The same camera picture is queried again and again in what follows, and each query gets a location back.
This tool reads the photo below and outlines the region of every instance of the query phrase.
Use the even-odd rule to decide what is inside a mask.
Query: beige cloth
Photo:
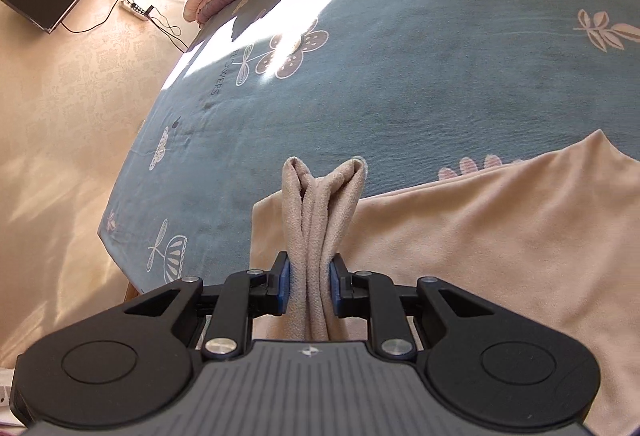
[[[252,267],[268,269],[286,247],[281,218],[281,193],[255,204]],[[400,285],[436,275],[575,337],[602,372],[588,426],[628,436],[640,425],[640,162],[602,131],[530,160],[362,199],[339,252],[351,272]],[[350,337],[366,336],[360,328]]]
[[[301,160],[289,158],[285,162],[281,212],[276,222],[286,240],[282,248],[289,253],[291,263],[289,305],[283,317],[271,321],[270,338],[347,337],[344,321],[334,316],[326,276],[362,194],[366,175],[367,166],[360,159],[350,159],[318,179]]]

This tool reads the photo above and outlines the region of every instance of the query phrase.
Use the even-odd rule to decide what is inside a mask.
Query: mattress
[[[98,234],[148,291],[248,267],[292,155],[364,196],[561,149],[640,158],[638,0],[235,0],[166,81]]]

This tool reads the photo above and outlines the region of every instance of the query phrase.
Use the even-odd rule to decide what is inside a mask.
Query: beige patterned floor
[[[182,27],[180,0],[151,4]],[[88,28],[113,0],[81,0]],[[136,132],[180,53],[121,9],[53,34],[0,4],[0,367],[34,340],[121,301],[96,228]]]

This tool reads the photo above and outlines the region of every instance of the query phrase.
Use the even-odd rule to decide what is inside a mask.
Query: pink flower print
[[[113,232],[116,229],[116,213],[111,211],[107,218],[107,232]]]
[[[512,163],[517,163],[522,161],[521,159],[517,158],[515,160],[513,160]],[[449,169],[448,167],[443,167],[442,169],[440,169],[438,171],[438,179],[439,180],[446,180],[449,178],[455,178],[457,176],[463,175],[463,174],[471,174],[473,172],[478,172],[478,166],[476,165],[476,163],[471,159],[468,158],[468,156],[465,156],[465,158],[460,160],[460,174],[458,174],[457,172],[453,171],[453,169]],[[501,159],[496,156],[496,155],[486,155],[486,157],[484,158],[484,167],[483,169],[489,169],[491,167],[498,167],[500,165],[503,165]]]
[[[315,30],[317,24],[318,19],[316,18],[308,30],[294,41],[293,45],[290,47],[290,54],[276,70],[276,77],[278,79],[291,77],[296,71],[298,71],[300,65],[302,65],[304,54],[317,50],[321,46],[324,46],[324,44],[329,40],[329,32],[325,30]],[[269,69],[281,43],[282,34],[276,34],[271,38],[269,46],[272,50],[267,52],[258,61],[258,64],[255,67],[255,73],[263,74]]]

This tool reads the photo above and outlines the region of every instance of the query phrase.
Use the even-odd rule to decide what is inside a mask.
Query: white power strip
[[[129,14],[133,14],[139,20],[146,21],[148,20],[147,15],[145,14],[145,9],[143,9],[140,5],[136,3],[129,3],[127,0],[120,0],[120,6],[125,9]]]

